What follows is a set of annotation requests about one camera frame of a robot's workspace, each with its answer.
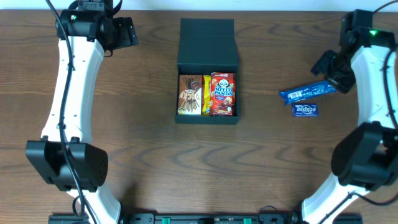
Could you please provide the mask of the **blue Oreo cookie pack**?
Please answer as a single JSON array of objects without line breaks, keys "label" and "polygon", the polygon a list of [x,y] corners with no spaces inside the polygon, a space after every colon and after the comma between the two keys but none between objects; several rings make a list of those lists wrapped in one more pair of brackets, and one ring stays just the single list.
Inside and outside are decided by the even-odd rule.
[{"label": "blue Oreo cookie pack", "polygon": [[286,105],[308,100],[317,96],[335,93],[336,89],[328,81],[322,80],[305,86],[300,86],[291,90],[279,92],[279,96]]}]

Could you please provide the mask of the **blue Eclipse mint tin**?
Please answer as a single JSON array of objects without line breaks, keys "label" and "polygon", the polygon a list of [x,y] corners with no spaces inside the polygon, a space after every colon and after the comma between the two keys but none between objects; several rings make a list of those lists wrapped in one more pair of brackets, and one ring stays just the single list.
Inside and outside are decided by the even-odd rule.
[{"label": "blue Eclipse mint tin", "polygon": [[318,106],[317,104],[293,104],[292,105],[292,116],[293,117],[318,117]]}]

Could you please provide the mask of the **dark green box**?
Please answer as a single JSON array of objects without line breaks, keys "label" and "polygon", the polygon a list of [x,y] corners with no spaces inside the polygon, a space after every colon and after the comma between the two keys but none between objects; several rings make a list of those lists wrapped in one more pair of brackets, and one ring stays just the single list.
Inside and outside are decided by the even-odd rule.
[{"label": "dark green box", "polygon": [[239,84],[239,51],[232,19],[180,20],[177,76],[234,73]]}]

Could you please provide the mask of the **brown Pocky box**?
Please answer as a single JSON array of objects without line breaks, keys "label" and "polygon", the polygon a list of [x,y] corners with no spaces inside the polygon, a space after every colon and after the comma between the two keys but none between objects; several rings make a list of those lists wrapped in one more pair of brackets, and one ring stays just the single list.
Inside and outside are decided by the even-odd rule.
[{"label": "brown Pocky box", "polygon": [[178,88],[178,115],[201,115],[201,76],[180,75]]}]

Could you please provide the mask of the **yellow Hacks candy bag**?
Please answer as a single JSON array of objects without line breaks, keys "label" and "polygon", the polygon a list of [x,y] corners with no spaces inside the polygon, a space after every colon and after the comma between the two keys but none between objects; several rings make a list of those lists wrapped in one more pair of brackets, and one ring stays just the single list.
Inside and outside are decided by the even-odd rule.
[{"label": "yellow Hacks candy bag", "polygon": [[211,101],[211,85],[210,85],[211,76],[203,75],[202,76],[202,94],[201,94],[201,115],[209,116],[210,115],[210,101]]}]

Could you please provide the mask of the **red Hello Panda box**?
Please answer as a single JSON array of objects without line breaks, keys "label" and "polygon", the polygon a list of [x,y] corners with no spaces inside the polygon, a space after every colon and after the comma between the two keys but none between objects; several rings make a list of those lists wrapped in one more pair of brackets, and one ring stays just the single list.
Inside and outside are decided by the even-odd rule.
[{"label": "red Hello Panda box", "polygon": [[213,72],[210,80],[210,115],[234,116],[236,104],[236,75]]}]

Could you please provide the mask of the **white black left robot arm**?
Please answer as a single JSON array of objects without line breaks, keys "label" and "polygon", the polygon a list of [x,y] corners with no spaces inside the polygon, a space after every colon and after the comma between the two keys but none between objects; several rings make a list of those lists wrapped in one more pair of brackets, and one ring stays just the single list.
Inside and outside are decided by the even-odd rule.
[{"label": "white black left robot arm", "polygon": [[127,223],[106,183],[107,153],[92,145],[91,110],[101,63],[137,45],[134,24],[112,1],[74,1],[56,12],[59,66],[47,122],[25,154],[41,178],[73,197],[72,213],[50,223]]}]

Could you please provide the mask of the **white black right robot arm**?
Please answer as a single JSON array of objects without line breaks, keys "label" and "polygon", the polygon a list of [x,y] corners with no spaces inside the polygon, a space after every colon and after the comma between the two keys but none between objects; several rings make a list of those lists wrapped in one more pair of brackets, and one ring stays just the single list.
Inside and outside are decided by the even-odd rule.
[{"label": "white black right robot arm", "polygon": [[331,174],[290,213],[289,223],[357,223],[345,208],[397,179],[397,42],[392,32],[373,28],[373,16],[347,13],[340,51],[326,51],[312,68],[342,93],[356,87],[358,127],[335,147]]}]

